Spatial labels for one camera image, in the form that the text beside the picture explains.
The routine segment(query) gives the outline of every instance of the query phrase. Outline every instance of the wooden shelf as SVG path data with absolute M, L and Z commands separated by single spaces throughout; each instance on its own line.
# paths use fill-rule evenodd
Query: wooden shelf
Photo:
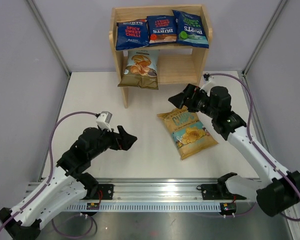
M 115 70 L 120 82 L 126 68 L 127 57 L 123 51 L 116 50 L 117 23 L 145 19 L 153 15 L 173 15 L 172 10 L 184 11 L 201 17 L 204 32 L 209 45 L 212 41 L 212 27 L 207 9 L 204 5 L 162 5 L 162 6 L 133 6 L 117 7 L 112 9 L 109 30 L 109 41 L 113 54 Z M 144 50 L 177 50 L 192 49 L 191 54 L 159 54 L 157 62 L 157 76 L 159 84 L 194 84 L 198 85 L 202 78 L 209 49 L 192 47 L 178 43 L 168 43 L 155 46 L 142 47 Z M 121 87 L 124 107 L 128 107 L 128 87 Z
M 128 57 L 123 59 L 123 68 L 126 68 Z M 159 84 L 197 84 L 195 65 L 191 54 L 159 55 L 158 59 Z

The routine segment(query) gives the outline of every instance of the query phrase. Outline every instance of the burts chip bag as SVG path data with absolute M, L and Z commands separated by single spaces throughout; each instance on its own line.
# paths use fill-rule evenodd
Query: burts chip bag
M 189 112 L 185 106 L 157 116 L 172 135 L 182 160 L 218 144 L 199 120 L 198 115 Z
M 115 49 L 127 50 L 149 45 L 149 35 L 146 19 L 117 22 L 118 32 Z
M 172 10 L 177 21 L 177 40 L 179 44 L 199 48 L 209 48 L 201 17 L 184 11 Z
M 177 41 L 177 23 L 174 16 L 147 16 L 149 45 L 175 43 Z

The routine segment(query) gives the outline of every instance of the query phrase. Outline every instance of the wooden shelf leg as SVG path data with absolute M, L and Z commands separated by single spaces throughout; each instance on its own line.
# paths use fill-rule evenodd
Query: wooden shelf leg
M 121 87 L 121 93 L 122 93 L 123 105 L 127 109 L 128 108 L 129 88 L 128 87 Z

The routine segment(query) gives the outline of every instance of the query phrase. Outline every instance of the yellow chip bag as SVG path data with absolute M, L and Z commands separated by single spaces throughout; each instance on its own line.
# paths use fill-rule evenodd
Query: yellow chip bag
M 218 144 L 199 120 L 198 115 L 195 112 L 188 112 L 185 106 L 157 116 L 171 133 L 182 160 Z

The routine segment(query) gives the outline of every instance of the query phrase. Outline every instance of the blue chip bag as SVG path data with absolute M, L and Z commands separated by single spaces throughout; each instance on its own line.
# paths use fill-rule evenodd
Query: blue chip bag
M 135 49 L 149 45 L 146 19 L 117 22 L 117 26 L 116 50 Z
M 149 45 L 177 41 L 177 23 L 174 16 L 147 16 L 146 19 L 149 28 Z
M 201 17 L 184 11 L 172 10 L 177 21 L 177 39 L 179 44 L 199 48 L 209 48 Z

